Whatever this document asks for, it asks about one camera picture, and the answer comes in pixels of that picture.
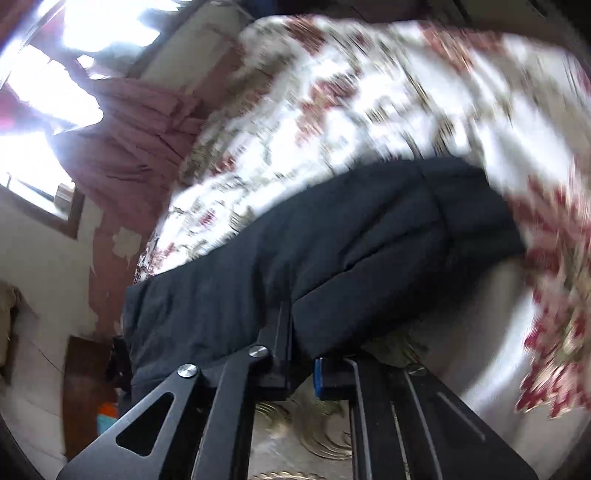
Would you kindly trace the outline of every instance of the wall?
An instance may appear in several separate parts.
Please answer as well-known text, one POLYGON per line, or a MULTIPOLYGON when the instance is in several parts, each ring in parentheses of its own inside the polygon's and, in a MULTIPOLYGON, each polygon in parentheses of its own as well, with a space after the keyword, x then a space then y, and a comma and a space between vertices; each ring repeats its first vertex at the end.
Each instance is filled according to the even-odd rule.
MULTIPOLYGON (((96 329, 89 273, 102 218, 86 200, 78 240, 72 240, 0 203, 0 278, 17 286, 26 301, 15 322, 10 385, 0 382, 0 413, 48 480, 65 464, 61 383, 68 337, 92 337, 96 329)), ((121 229, 107 240, 110 253, 131 263, 139 235, 121 229)), ((100 264, 108 261, 106 254, 97 256, 100 264)))

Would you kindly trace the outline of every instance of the floral comforter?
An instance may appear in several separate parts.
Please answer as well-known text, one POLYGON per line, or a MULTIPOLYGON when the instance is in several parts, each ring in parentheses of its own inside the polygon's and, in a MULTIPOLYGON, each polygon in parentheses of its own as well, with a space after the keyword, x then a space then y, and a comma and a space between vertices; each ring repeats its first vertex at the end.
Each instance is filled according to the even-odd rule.
POLYGON ((528 246, 535 351, 518 409, 591 408, 591 82, 560 48, 401 22, 270 17, 186 161, 137 281, 206 255, 295 192, 364 162, 482 166, 528 246))

